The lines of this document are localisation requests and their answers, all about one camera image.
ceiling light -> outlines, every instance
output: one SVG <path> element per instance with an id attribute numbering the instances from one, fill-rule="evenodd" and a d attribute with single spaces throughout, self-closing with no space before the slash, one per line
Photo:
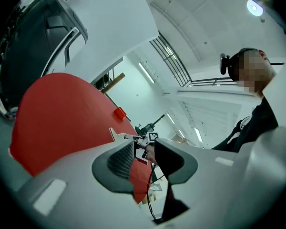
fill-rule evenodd
<path id="1" fill-rule="evenodd" d="M 195 131 L 196 131 L 196 134 L 197 134 L 197 136 L 198 136 L 199 141 L 202 142 L 202 139 L 201 139 L 199 130 L 195 128 Z"/>
<path id="2" fill-rule="evenodd" d="M 175 124 L 175 122 L 173 121 L 173 119 L 170 117 L 170 115 L 168 113 L 166 113 L 167 116 L 170 118 L 170 120 L 172 121 L 173 124 Z"/>
<path id="3" fill-rule="evenodd" d="M 255 16 L 261 16 L 264 12 L 263 8 L 260 5 L 258 5 L 256 2 L 254 2 L 253 0 L 248 0 L 247 8 L 249 12 Z"/>
<path id="4" fill-rule="evenodd" d="M 146 69 L 143 67 L 143 65 L 141 63 L 139 63 L 139 66 L 142 68 L 142 70 L 148 76 L 148 78 L 151 80 L 151 82 L 154 83 L 152 77 L 149 75 L 149 73 L 146 71 Z"/>
<path id="5" fill-rule="evenodd" d="M 177 60 L 177 57 L 176 57 L 176 55 L 173 53 L 173 51 L 169 48 L 169 47 L 165 47 L 165 51 L 167 52 L 167 54 L 169 55 L 169 56 L 173 56 L 173 58 L 175 59 L 175 60 Z"/>
<path id="6" fill-rule="evenodd" d="M 185 138 L 184 135 L 182 134 L 182 132 L 181 132 L 180 130 L 178 130 L 178 131 L 180 132 L 181 136 L 182 136 L 183 138 Z"/>

red fabric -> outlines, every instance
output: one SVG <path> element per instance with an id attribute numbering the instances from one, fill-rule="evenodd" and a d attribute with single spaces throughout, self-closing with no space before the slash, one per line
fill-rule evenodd
<path id="1" fill-rule="evenodd" d="M 117 134 L 137 135 L 127 119 L 113 113 L 115 109 L 105 95 L 76 76 L 46 75 L 21 100 L 10 152 L 36 176 L 70 153 L 112 142 L 110 127 Z M 150 172 L 150 164 L 137 160 L 131 167 L 130 181 L 138 203 L 146 195 Z"/>

person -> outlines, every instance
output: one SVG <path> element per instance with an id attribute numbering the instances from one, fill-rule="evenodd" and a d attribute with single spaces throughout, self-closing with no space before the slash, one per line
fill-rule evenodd
<path id="1" fill-rule="evenodd" d="M 214 150 L 239 152 L 241 146 L 255 141 L 262 133 L 275 129 L 278 124 L 270 105 L 263 95 L 264 88 L 275 77 L 265 52 L 255 48 L 243 48 L 229 61 L 230 78 L 246 90 L 259 97 L 262 102 L 251 116 L 240 120 L 231 134 Z M 147 146 L 147 159 L 156 164 L 154 147 Z"/>

black cable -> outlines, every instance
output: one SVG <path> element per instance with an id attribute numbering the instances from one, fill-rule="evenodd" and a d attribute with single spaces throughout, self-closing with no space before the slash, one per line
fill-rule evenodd
<path id="1" fill-rule="evenodd" d="M 163 176 L 161 176 L 160 178 L 156 179 L 156 180 L 155 180 L 155 181 L 153 181 L 152 183 L 155 183 L 156 181 L 160 180 L 162 177 L 164 177 L 164 175 L 163 175 Z"/>
<path id="2" fill-rule="evenodd" d="M 149 208 L 149 211 L 150 211 L 150 213 L 151 213 L 153 219 L 156 219 L 156 216 L 154 216 L 153 208 L 152 208 L 152 206 L 151 206 L 151 204 L 150 204 L 150 201 L 149 201 L 148 190 L 149 190 L 149 185 L 150 185 L 150 182 L 151 182 L 152 174 L 153 174 L 153 171 L 154 171 L 155 168 L 156 168 L 156 165 L 154 165 L 153 168 L 152 168 L 152 171 L 151 171 L 151 174 L 150 174 L 150 176 L 149 176 L 148 183 L 147 183 L 147 191 L 146 191 L 148 208 Z"/>

